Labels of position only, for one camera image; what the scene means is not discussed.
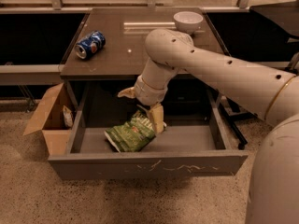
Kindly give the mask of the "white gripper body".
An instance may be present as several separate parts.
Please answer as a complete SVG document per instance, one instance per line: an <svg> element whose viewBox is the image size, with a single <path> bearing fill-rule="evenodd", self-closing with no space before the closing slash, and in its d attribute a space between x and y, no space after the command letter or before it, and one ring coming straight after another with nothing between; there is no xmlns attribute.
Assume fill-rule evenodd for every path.
<svg viewBox="0 0 299 224"><path fill-rule="evenodd" d="M156 105L160 103L167 92L167 88L154 89L139 76L134 85L135 98L142 105Z"/></svg>

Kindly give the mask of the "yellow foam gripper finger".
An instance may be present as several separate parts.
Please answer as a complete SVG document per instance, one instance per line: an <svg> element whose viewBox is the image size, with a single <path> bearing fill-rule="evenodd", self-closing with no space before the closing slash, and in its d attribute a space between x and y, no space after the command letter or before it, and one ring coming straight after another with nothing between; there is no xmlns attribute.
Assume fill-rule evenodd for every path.
<svg viewBox="0 0 299 224"><path fill-rule="evenodd" d="M130 98L130 99L135 99L135 88L130 87L130 88L126 88L126 89L120 91L118 93L118 97L119 98L127 97L127 98Z"/></svg>
<svg viewBox="0 0 299 224"><path fill-rule="evenodd" d="M158 134L164 131L164 108L160 103L156 105L152 105L150 109L143 107L142 105L138 105L147 115L153 131Z"/></svg>

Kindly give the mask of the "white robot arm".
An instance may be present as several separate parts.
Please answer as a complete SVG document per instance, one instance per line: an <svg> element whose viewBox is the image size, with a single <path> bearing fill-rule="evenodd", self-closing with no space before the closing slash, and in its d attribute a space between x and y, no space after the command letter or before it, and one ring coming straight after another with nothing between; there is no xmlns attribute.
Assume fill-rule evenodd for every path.
<svg viewBox="0 0 299 224"><path fill-rule="evenodd" d="M148 62L119 96L149 105L154 130L163 130L161 101L179 69L273 127L253 163L246 224L299 224L299 76L196 48L189 35L156 29L146 37Z"/></svg>

